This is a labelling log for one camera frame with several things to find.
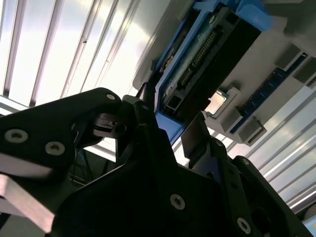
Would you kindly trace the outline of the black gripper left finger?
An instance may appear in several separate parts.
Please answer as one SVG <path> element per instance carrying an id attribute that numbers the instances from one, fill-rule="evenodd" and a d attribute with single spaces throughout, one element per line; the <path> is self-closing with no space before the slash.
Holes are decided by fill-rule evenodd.
<path id="1" fill-rule="evenodd" d="M 34 222 L 52 213 L 23 181 L 43 193 L 64 181 L 77 150 L 117 141 L 118 167 L 142 158 L 175 158 L 149 103 L 97 88 L 0 119 L 0 197 Z"/>

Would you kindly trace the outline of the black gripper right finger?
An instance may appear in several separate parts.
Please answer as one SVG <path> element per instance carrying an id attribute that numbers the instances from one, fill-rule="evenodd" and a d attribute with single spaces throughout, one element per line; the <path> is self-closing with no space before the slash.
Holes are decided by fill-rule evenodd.
<path id="1" fill-rule="evenodd" d="M 202 112 L 190 116 L 181 135 L 188 167 L 220 186 L 218 201 L 225 224 L 238 237 L 309 237 L 310 231 L 283 201 L 251 161 L 234 159 L 211 136 Z"/>

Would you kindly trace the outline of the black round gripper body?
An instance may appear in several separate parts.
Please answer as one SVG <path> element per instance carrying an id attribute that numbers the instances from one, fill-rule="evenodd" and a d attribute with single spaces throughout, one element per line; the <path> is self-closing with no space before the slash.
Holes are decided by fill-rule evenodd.
<path id="1" fill-rule="evenodd" d="M 233 235 L 225 179 L 228 161 L 205 174 L 175 158 L 136 159 L 71 194 L 54 218 L 53 237 L 211 237 Z"/>

